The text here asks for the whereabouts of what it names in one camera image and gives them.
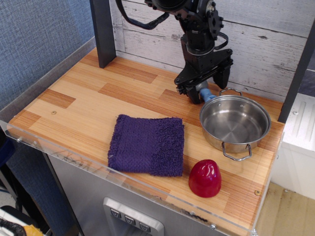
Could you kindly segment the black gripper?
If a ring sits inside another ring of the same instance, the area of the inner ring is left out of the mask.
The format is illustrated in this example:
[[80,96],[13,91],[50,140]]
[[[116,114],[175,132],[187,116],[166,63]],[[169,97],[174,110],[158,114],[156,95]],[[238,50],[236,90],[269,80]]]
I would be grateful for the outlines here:
[[200,104],[199,90],[196,85],[213,78],[221,89],[227,87],[233,51],[225,49],[211,51],[204,55],[193,55],[184,51],[185,67],[174,80],[179,94],[187,94],[193,104]]

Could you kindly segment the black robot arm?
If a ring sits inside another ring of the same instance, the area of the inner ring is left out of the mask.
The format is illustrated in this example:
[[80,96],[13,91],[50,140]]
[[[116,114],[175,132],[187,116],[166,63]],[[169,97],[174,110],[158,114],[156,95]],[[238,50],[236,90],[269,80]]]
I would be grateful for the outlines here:
[[177,91],[199,104],[199,91],[207,87],[206,81],[224,89],[233,64],[232,50],[225,49],[228,37],[221,32],[223,17],[219,16],[213,0],[147,0],[154,10],[175,16],[184,32],[181,45],[185,67],[174,80]]

